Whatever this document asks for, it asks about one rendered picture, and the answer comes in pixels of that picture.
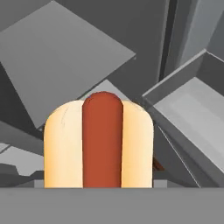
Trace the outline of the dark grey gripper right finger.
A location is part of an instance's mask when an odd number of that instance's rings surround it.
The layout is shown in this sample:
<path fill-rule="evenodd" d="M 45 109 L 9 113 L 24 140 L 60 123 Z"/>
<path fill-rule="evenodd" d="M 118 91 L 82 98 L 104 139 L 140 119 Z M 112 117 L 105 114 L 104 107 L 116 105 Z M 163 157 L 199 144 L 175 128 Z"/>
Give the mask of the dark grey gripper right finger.
<path fill-rule="evenodd" d="M 154 188 L 172 188 L 172 187 L 187 187 L 187 184 L 174 178 L 166 171 L 153 172 L 153 187 Z"/>

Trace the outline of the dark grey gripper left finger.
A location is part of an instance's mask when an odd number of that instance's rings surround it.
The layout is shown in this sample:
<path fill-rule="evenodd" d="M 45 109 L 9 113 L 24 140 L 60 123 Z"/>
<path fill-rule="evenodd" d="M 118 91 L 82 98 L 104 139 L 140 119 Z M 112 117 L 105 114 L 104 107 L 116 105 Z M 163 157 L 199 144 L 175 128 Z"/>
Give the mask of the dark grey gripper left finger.
<path fill-rule="evenodd" d="M 44 172 L 35 171 L 27 178 L 25 182 L 18 185 L 18 187 L 43 188 L 44 187 Z"/>

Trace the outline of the hot dog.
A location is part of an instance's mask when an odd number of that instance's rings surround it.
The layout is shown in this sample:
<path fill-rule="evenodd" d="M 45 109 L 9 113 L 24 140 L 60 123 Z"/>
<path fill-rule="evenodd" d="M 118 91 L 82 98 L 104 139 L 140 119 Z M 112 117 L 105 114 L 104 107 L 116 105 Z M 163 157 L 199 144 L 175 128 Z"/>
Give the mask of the hot dog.
<path fill-rule="evenodd" d="M 98 92 L 55 109 L 45 123 L 44 187 L 151 188 L 154 125 L 141 106 Z"/>

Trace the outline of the grey freezer door bin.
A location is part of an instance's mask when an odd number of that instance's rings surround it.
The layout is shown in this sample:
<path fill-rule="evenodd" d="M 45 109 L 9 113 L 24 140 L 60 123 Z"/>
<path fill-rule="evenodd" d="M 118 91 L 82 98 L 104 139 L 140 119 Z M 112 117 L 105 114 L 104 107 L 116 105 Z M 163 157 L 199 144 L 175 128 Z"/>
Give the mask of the grey freezer door bin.
<path fill-rule="evenodd" d="M 207 181 L 224 187 L 224 58 L 202 50 L 143 94 L 147 110 Z"/>

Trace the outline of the grey freezer door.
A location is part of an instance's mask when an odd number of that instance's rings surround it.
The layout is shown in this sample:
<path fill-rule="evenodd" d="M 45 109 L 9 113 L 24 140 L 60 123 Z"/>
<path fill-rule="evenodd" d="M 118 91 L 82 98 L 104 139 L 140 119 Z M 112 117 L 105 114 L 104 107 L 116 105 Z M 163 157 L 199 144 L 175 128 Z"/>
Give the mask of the grey freezer door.
<path fill-rule="evenodd" d="M 224 12 L 224 0 L 171 0 L 159 79 L 207 48 Z"/>

